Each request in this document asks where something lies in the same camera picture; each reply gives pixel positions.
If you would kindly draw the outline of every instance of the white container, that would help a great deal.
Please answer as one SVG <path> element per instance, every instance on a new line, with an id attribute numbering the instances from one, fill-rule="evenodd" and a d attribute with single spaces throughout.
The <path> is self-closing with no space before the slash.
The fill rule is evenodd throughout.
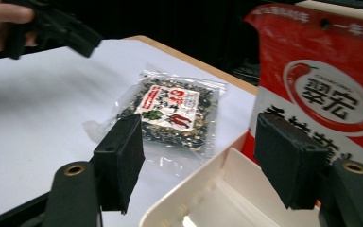
<path id="1" fill-rule="evenodd" d="M 150 207 L 140 227 L 320 226 L 317 207 L 285 209 L 260 167 L 238 151 L 244 138 Z"/>

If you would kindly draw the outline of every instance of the red plastic bag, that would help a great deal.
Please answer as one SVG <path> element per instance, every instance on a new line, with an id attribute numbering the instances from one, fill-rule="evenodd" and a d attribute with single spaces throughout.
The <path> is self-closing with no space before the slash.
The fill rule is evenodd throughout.
<path id="1" fill-rule="evenodd" d="M 245 22 L 259 33 L 261 75 L 243 153 L 253 159 L 256 117 L 273 113 L 330 148 L 331 160 L 363 163 L 363 20 L 269 4 Z"/>

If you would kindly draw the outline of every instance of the white tabletop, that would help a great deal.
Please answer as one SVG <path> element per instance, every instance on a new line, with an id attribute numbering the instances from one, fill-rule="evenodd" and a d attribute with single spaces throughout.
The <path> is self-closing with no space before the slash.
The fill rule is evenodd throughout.
<path id="1" fill-rule="evenodd" d="M 97 143 L 82 124 L 102 123 L 145 69 L 223 81 L 148 44 L 101 43 L 90 59 L 69 48 L 0 60 L 0 214 L 50 190 L 61 166 L 88 161 Z M 215 151 L 244 133 L 255 96 L 228 85 L 219 103 Z M 146 161 L 125 216 L 105 212 L 104 226 L 138 226 L 146 210 L 199 166 L 191 154 L 145 146 Z"/>

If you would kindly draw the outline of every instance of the black clamp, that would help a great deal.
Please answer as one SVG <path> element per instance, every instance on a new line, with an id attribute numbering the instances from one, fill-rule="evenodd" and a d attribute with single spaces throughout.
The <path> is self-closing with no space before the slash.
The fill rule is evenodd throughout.
<path id="1" fill-rule="evenodd" d="M 60 6 L 49 0 L 5 0 L 5 3 L 29 7 L 34 10 L 35 18 L 27 24 L 12 24 L 6 39 L 4 53 L 11 59 L 18 60 L 25 49 L 25 35 L 37 34 L 37 44 L 45 48 L 52 40 L 65 45 L 84 57 L 90 57 L 103 39 L 101 35 L 84 25 L 75 16 L 60 10 Z"/>
<path id="2" fill-rule="evenodd" d="M 0 227 L 100 227 L 101 211 L 127 213 L 145 159 L 140 114 L 121 118 L 90 162 L 58 169 L 51 191 L 0 215 Z"/>
<path id="3" fill-rule="evenodd" d="M 363 226 L 363 164 L 340 158 L 280 116 L 260 113 L 254 157 L 285 208 L 314 209 L 322 227 Z"/>

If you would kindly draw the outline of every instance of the screw hole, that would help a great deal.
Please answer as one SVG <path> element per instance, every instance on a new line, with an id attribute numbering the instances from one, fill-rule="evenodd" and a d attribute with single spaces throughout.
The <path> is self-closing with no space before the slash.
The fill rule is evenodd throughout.
<path id="1" fill-rule="evenodd" d="M 82 165 L 74 165 L 69 166 L 64 170 L 64 175 L 66 176 L 75 176 L 84 171 L 85 167 Z"/>
<path id="2" fill-rule="evenodd" d="M 363 166 L 355 163 L 343 163 L 344 169 L 347 171 L 356 173 L 356 174 L 363 174 Z"/>

